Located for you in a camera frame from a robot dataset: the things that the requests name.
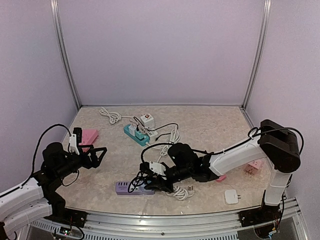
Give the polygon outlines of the pink triangular power strip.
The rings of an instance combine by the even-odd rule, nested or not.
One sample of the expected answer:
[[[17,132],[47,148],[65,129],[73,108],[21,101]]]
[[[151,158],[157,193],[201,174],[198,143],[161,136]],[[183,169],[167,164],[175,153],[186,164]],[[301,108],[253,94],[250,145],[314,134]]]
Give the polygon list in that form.
[[[93,145],[96,139],[99,137],[99,132],[96,129],[82,129],[82,139],[79,146]]]

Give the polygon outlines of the white power strip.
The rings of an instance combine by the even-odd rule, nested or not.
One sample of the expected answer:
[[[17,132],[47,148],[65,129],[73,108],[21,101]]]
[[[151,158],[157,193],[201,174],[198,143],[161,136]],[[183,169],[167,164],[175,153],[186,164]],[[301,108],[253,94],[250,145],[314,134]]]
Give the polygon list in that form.
[[[114,125],[114,124],[118,123],[122,119],[128,119],[129,120],[129,125],[130,125],[131,124],[130,123],[130,118],[137,117],[137,116],[133,116],[133,115],[121,115],[119,112],[116,112],[116,111],[108,111],[104,107],[101,107],[99,109],[99,114],[101,116],[103,116],[103,117],[107,117],[109,119],[109,123],[111,125]],[[155,133],[149,133],[148,136],[150,138],[152,138],[153,136],[156,136],[157,134],[158,134],[158,132],[156,131]]]

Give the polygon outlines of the purple power strip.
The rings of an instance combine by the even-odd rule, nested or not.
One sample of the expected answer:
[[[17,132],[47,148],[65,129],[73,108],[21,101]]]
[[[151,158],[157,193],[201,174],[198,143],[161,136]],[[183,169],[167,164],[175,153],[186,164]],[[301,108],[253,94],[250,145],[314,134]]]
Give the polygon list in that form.
[[[191,198],[194,194],[194,188],[188,187],[187,189],[180,186],[175,186],[173,193],[165,193],[169,197],[176,198],[179,201],[185,201]],[[153,196],[155,190],[145,189],[145,184],[134,186],[129,181],[118,181],[115,183],[115,192],[118,196]]]

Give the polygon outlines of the small white cube charger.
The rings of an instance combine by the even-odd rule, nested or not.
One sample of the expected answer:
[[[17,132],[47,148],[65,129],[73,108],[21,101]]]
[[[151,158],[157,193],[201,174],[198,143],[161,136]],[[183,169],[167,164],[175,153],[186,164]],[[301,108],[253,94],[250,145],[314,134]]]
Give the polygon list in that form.
[[[137,130],[137,127],[136,127],[135,125],[130,124],[130,125],[128,126],[128,131],[129,131],[129,134],[130,134],[131,136],[135,136],[135,135],[136,135],[136,130]]]

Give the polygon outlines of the white cube socket adapter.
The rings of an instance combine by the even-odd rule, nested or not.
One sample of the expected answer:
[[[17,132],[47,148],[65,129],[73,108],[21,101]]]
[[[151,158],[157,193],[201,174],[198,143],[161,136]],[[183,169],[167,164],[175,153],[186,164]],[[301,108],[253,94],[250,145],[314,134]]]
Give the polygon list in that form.
[[[146,113],[140,116],[140,120],[146,128],[155,127],[155,119],[150,113]]]

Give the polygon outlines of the pink cube socket adapter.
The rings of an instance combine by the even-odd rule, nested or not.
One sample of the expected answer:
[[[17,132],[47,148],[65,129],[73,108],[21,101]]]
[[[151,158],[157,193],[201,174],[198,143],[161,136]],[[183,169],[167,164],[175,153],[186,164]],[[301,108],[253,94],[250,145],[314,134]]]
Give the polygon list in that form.
[[[263,159],[254,160],[249,162],[245,166],[244,172],[247,173],[248,175],[255,176],[262,170],[263,166],[264,166]]]

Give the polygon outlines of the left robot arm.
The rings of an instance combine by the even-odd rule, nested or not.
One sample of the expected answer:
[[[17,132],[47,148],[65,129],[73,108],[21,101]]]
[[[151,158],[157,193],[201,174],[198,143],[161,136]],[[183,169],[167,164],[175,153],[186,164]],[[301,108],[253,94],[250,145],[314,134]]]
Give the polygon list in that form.
[[[69,132],[69,144],[52,142],[42,152],[40,170],[31,171],[22,183],[0,194],[0,238],[8,240],[17,231],[41,218],[68,225],[70,229],[83,230],[87,213],[66,207],[65,199],[57,193],[63,180],[71,174],[79,174],[100,166],[107,153],[106,147],[81,145],[82,129]]]

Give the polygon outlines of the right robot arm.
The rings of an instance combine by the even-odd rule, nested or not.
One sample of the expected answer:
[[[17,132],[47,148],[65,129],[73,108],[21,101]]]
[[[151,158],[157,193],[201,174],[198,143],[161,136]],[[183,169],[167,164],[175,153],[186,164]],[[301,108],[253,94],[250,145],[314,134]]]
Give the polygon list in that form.
[[[255,212],[260,222],[266,222],[275,214],[275,206],[281,203],[292,174],[301,166],[304,143],[297,129],[265,119],[248,132],[245,140],[218,152],[193,149],[181,142],[168,143],[172,167],[163,162],[147,162],[142,155],[139,170],[145,177],[146,188],[173,193],[174,183],[182,180],[211,182],[255,160],[269,159],[273,172],[263,194],[263,205]]]

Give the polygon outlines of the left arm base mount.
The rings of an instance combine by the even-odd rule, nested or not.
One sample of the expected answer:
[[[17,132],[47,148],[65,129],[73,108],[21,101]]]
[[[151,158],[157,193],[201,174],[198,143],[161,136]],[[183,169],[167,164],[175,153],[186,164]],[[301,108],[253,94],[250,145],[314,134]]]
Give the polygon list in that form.
[[[66,201],[56,192],[45,192],[44,197],[52,207],[52,214],[45,219],[58,223],[83,228],[88,213],[66,207]]]

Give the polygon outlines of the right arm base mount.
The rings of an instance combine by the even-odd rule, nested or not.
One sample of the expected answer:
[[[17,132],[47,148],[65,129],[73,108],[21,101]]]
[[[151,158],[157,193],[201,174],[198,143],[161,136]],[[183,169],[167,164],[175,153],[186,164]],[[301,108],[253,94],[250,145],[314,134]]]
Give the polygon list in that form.
[[[283,209],[280,208],[280,204],[276,206],[267,205],[265,203],[265,195],[266,190],[263,193],[261,206],[249,210],[242,210],[238,213],[242,227],[249,227],[282,219]]]

